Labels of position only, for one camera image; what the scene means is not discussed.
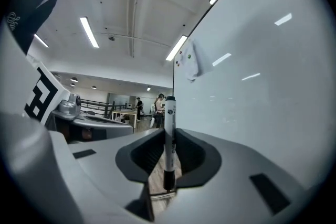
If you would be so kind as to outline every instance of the white table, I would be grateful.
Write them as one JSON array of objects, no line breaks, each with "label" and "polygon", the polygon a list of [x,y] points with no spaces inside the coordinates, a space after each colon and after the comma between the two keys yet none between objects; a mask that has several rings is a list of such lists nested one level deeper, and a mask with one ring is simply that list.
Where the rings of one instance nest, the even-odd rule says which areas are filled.
[{"label": "white table", "polygon": [[114,110],[112,111],[112,119],[114,119],[114,114],[127,114],[127,115],[134,115],[134,129],[137,128],[136,126],[136,120],[137,120],[137,117],[136,115],[138,114],[136,111],[134,110]]}]

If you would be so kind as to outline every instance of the railing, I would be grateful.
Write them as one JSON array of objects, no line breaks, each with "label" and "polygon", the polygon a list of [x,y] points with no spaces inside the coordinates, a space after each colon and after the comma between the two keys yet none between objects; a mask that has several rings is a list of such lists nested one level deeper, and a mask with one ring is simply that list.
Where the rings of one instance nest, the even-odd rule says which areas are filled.
[{"label": "railing", "polygon": [[125,105],[115,105],[115,102],[113,102],[113,104],[108,104],[108,103],[96,102],[96,101],[91,101],[91,100],[86,100],[86,99],[82,99],[81,103],[82,103],[81,105],[82,108],[93,109],[96,111],[104,111],[104,113],[97,113],[96,111],[94,111],[94,113],[97,115],[103,115],[104,118],[108,118],[108,119],[112,118],[113,110],[118,110],[118,109],[122,110],[122,109],[127,108],[127,103],[125,103]]}]

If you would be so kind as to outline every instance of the floor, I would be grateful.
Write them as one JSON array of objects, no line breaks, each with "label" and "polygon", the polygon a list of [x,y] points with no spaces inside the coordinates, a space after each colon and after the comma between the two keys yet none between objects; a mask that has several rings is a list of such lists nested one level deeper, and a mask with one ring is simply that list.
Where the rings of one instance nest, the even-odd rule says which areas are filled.
[{"label": "floor", "polygon": [[[134,133],[140,133],[146,131],[150,128],[150,122],[152,117],[146,116],[137,122],[136,129]],[[181,164],[176,155],[176,169],[175,169],[175,178],[182,176]],[[164,154],[162,154],[160,160],[155,166],[153,172],[149,177],[149,187],[151,194],[166,193],[166,190],[163,188],[163,171],[164,171]],[[161,212],[165,211],[169,204],[174,200],[175,194],[171,194],[165,197],[152,198],[152,206],[154,215],[157,216]]]}]

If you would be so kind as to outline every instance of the marker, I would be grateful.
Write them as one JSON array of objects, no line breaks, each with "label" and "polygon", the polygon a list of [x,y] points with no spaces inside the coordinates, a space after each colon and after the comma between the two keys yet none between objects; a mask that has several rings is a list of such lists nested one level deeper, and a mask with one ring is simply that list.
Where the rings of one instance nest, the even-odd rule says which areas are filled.
[{"label": "marker", "polygon": [[163,188],[172,190],[175,186],[175,97],[168,96],[165,103],[164,130],[165,130],[165,168],[163,175]]}]

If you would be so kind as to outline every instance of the whiteboard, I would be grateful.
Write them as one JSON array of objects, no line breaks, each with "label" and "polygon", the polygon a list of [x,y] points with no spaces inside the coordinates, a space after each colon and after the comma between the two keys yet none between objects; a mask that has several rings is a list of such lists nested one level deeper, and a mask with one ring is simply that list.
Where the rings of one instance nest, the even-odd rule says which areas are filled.
[{"label": "whiteboard", "polygon": [[321,182],[336,140],[334,30],[324,0],[219,0],[182,48],[194,43],[200,76],[174,63],[177,127],[247,145],[307,188]]}]

